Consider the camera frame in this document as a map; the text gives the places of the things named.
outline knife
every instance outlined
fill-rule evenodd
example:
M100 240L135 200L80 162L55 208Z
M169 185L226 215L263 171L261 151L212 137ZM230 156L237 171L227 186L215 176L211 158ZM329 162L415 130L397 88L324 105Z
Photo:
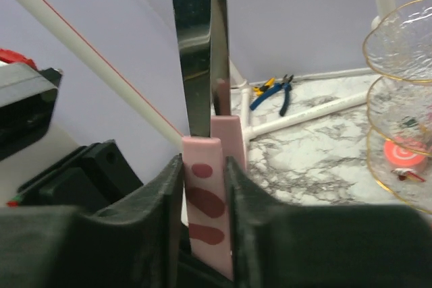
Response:
M191 135L182 140L191 250L232 279L224 158L246 166L240 118L231 116L227 1L172 1Z

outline black device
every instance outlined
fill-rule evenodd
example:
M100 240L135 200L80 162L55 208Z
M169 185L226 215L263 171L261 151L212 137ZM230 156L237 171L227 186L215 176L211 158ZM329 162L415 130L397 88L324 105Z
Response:
M97 212L142 186L115 141L81 146L18 188L11 206L72 205Z
M184 170L91 214L0 209L0 287L425 288L432 231L407 206L301 207L255 185L228 158L234 282L190 254L181 233Z
M0 66L0 161L48 132L60 78L54 69L39 72L25 63Z

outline pink handle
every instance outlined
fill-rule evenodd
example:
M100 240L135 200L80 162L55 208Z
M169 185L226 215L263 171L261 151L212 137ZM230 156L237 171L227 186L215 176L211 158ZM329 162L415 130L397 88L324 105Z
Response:
M192 254L232 279L221 140L183 137L183 163Z
M212 116L211 137L221 140L224 160L227 156L232 156L246 171L242 126L238 116Z
M231 88L230 83L226 80L218 79L217 81L217 99L219 101L219 114L231 115Z

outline blue pliers handle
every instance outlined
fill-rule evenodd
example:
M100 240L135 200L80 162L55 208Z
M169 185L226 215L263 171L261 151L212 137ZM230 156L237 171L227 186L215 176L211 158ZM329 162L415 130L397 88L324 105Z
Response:
M283 77L282 82L275 83L273 87L268 89L266 92L264 92L260 97L255 99L252 104L250 104L249 108L251 111L254 111L264 100L267 98L273 96L274 94L278 93L280 90L285 90L285 96L283 99L283 105L281 110L279 111L280 116L285 116L286 111L288 110L288 106L290 105L290 91L292 89L291 87L291 81L293 76L290 76L287 78L287 76Z
M270 98L271 96L273 96L275 93L279 92L282 89L282 84L280 84L279 82L274 84L273 87L271 87L270 89L268 89L266 92L264 92L262 95L260 95L260 97L258 97L257 99L255 99L252 104L250 104L250 110L254 111L255 109L257 109L257 107L259 105L261 105L261 103L263 103L264 100L266 100L267 98Z
M280 117L285 116L288 106L290 106L290 92L292 90L291 84L284 84L282 88L285 90L285 97L283 98L282 108L279 111Z

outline marble floor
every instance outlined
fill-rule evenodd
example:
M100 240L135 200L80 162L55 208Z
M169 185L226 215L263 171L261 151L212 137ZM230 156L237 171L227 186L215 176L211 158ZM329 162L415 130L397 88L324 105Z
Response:
M293 83L287 112L301 112L365 91L375 75ZM252 113L251 124L280 118L280 92ZM233 113L240 97L233 94ZM366 105L347 109L277 132L250 143L250 178L276 198L303 205L400 203L381 188L366 165Z

